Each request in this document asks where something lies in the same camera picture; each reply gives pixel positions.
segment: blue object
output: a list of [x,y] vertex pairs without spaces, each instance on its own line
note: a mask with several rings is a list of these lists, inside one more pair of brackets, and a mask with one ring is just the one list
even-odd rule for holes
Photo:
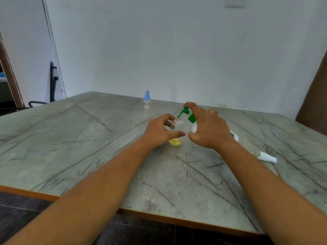
[[150,93],[149,93],[149,91],[145,91],[144,100],[145,101],[149,101],[150,100]]

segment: table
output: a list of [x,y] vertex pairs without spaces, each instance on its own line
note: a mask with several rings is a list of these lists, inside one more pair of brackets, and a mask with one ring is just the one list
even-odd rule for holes
[[[57,199],[181,103],[88,92],[0,117],[0,190]],[[215,108],[250,152],[327,213],[327,137],[285,116]],[[186,129],[192,124],[186,121]],[[120,213],[241,236],[264,234],[251,203],[215,151],[187,136],[145,159]]]

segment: forearm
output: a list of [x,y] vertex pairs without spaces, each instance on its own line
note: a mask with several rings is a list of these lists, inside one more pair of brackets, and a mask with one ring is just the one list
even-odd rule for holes
[[324,244],[326,215],[236,141],[216,146],[276,244]]
[[119,209],[137,169],[151,152],[140,138],[79,182],[30,222],[10,244],[91,244]]

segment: person's left arm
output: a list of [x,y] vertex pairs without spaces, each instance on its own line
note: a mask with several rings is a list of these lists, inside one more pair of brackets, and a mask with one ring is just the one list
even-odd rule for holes
[[13,236],[6,245],[92,244],[124,200],[145,157],[167,140],[184,136],[167,131],[170,114],[149,121],[144,134],[104,166],[80,181]]

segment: green cap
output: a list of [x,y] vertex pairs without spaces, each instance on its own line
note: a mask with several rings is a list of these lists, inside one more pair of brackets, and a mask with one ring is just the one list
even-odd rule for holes
[[183,113],[186,113],[186,114],[189,114],[189,113],[190,113],[190,111],[188,110],[188,107],[185,107],[185,108],[181,111],[181,113],[178,115],[177,118],[179,118]]
[[188,117],[188,120],[191,121],[194,124],[196,122],[194,114],[192,114],[190,117]]

